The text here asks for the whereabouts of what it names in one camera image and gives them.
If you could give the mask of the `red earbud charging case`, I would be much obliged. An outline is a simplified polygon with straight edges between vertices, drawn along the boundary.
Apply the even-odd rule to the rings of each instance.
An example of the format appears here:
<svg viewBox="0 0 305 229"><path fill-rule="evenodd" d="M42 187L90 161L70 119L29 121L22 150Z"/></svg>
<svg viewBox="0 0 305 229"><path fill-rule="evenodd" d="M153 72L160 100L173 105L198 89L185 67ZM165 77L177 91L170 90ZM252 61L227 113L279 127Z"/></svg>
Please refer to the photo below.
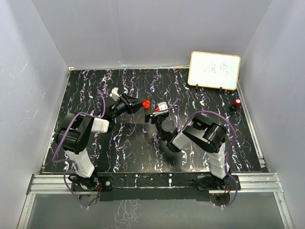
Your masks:
<svg viewBox="0 0 305 229"><path fill-rule="evenodd" d="M151 107L151 102L149 100L145 100L143 103L142 103L142 106L147 110Z"/></svg>

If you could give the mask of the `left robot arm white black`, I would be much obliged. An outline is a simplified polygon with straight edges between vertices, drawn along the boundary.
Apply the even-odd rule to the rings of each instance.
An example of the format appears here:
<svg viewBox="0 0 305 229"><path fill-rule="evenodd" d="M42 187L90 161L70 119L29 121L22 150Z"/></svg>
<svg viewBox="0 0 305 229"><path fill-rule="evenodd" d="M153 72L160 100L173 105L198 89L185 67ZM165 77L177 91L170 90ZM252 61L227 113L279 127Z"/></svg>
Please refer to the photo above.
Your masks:
<svg viewBox="0 0 305 229"><path fill-rule="evenodd" d="M95 166L87 151L90 135L92 133L107 133L116 117L123 113L134 114L145 107L146 103L145 99L134 98L125 93L112 92L110 97L114 103L106 106L105 98L102 98L102 111L99 115L68 112L56 135L58 148L54 153L53 163L65 161L64 159L56 159L62 148L68 156L66 161L74 166L74 171L69 172L69 180L85 190L96 190L99 185Z"/></svg>

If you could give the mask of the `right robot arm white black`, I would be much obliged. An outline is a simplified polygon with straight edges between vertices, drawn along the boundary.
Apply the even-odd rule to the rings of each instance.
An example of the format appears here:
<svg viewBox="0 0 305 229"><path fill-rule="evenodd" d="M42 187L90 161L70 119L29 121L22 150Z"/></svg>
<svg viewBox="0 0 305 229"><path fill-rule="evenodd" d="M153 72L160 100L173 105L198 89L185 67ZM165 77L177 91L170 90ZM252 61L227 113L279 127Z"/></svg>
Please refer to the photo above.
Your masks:
<svg viewBox="0 0 305 229"><path fill-rule="evenodd" d="M168 112L145 111L145 122L154 124L158 136L166 142L172 152L180 152L191 142L207 153L210 162L211 175L203 179L202 183L195 181L202 188L224 190L230 179L227 172L230 167L225 155L225 127L213 122L211 119L196 114L191 123L182 131L168 118Z"/></svg>

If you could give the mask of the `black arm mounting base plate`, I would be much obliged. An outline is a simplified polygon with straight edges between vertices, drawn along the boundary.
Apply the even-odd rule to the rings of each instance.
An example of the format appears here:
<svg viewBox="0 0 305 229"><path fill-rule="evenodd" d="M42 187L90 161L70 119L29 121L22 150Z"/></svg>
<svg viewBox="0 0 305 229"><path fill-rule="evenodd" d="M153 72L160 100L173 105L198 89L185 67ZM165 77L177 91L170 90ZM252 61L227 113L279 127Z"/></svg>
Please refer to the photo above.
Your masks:
<svg viewBox="0 0 305 229"><path fill-rule="evenodd" d="M241 190L237 175L219 179L210 172L96 173L91 178L70 175L72 190L98 201L180 200L230 202L229 195Z"/></svg>

